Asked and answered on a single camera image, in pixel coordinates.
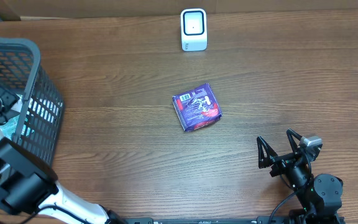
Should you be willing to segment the purple snack box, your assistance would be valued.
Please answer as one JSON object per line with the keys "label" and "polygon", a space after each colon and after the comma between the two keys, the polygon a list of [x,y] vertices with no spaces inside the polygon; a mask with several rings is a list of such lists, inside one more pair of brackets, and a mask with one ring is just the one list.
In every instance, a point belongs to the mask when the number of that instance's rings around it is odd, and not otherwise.
{"label": "purple snack box", "polygon": [[213,124],[223,115],[209,83],[173,95],[172,102],[185,132]]}

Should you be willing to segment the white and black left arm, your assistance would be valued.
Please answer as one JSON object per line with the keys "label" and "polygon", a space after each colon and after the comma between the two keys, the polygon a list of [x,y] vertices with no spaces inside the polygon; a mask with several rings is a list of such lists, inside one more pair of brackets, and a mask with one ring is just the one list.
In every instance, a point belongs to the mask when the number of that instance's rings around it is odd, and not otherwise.
{"label": "white and black left arm", "polygon": [[[0,96],[0,112],[17,96]],[[40,158],[6,138],[0,129],[0,209],[11,215],[38,214],[65,223],[123,223],[116,213],[89,203],[64,188],[57,174]]]}

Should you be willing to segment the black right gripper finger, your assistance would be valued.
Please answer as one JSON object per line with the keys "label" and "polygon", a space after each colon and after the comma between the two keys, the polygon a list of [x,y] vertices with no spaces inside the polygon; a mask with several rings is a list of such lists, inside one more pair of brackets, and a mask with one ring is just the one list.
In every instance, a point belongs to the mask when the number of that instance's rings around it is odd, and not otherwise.
{"label": "black right gripper finger", "polygon": [[259,169],[272,166],[275,162],[275,158],[278,157],[278,154],[262,136],[257,137],[257,149]]}
{"label": "black right gripper finger", "polygon": [[302,152],[302,135],[298,134],[291,128],[288,128],[286,131],[290,147],[294,154],[301,154]]}

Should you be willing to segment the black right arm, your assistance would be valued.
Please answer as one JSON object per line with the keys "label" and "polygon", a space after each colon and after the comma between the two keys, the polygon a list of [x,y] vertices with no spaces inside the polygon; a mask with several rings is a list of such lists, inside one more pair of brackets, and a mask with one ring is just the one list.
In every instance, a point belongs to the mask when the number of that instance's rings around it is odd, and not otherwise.
{"label": "black right arm", "polygon": [[[291,153],[278,155],[262,137],[257,137],[259,168],[271,168],[272,177],[279,176],[293,192],[283,199],[269,216],[259,216],[257,223],[344,223],[337,211],[342,207],[343,181],[331,174],[312,173],[323,140],[317,136],[302,136],[292,129],[286,131]],[[291,198],[296,197],[301,208],[290,210],[287,216],[276,213]]]}

